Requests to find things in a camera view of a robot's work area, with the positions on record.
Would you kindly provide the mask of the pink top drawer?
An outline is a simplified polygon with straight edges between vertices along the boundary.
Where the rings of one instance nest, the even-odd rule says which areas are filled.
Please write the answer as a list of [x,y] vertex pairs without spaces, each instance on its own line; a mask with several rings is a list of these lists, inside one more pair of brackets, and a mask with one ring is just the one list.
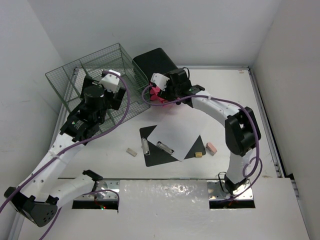
[[151,80],[149,93],[155,93],[158,95],[158,93],[162,90],[162,85],[163,84],[161,80]]

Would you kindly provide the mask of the beige eraser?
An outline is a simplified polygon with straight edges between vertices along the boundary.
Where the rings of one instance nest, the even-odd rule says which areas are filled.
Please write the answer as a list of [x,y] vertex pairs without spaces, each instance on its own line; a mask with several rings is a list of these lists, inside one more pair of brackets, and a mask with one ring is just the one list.
[[128,154],[130,154],[131,156],[133,156],[133,157],[136,157],[137,154],[138,154],[136,151],[134,151],[134,150],[131,149],[131,148],[127,148],[126,152],[127,152]]

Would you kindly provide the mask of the pink eraser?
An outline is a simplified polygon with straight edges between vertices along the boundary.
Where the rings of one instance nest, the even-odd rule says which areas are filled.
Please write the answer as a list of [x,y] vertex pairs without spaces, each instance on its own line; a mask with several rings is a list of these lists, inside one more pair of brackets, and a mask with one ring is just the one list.
[[208,150],[208,152],[214,156],[218,150],[216,149],[216,147],[211,143],[211,142],[207,142],[205,148]]

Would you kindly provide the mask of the small brown cube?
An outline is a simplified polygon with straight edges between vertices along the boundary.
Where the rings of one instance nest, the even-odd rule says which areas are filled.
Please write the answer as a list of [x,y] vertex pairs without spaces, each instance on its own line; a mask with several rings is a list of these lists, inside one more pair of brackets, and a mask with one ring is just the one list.
[[195,157],[196,158],[201,158],[203,156],[202,152],[196,152]]

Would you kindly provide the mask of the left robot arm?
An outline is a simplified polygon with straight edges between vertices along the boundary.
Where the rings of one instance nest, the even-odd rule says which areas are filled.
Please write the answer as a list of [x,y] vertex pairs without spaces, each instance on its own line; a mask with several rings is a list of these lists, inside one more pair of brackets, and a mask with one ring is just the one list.
[[86,76],[83,81],[80,103],[69,113],[52,147],[17,187],[9,187],[5,201],[0,206],[12,207],[38,227],[44,227],[58,214],[60,208],[73,199],[91,192],[102,176],[91,170],[84,170],[77,178],[55,186],[66,166],[87,143],[115,130],[116,125],[103,132],[100,126],[105,122],[108,110],[118,110],[124,96],[130,93],[119,72],[103,71],[102,79],[96,81]]

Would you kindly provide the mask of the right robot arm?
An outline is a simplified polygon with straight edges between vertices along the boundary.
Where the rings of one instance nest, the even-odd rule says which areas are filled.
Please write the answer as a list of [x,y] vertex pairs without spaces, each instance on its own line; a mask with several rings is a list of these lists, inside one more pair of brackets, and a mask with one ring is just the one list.
[[250,107],[213,97],[204,87],[193,85],[189,74],[177,68],[165,74],[154,73],[151,84],[159,88],[157,96],[169,103],[183,103],[197,109],[224,127],[225,143],[230,151],[224,185],[232,194],[250,177],[250,151],[258,149],[261,133]]

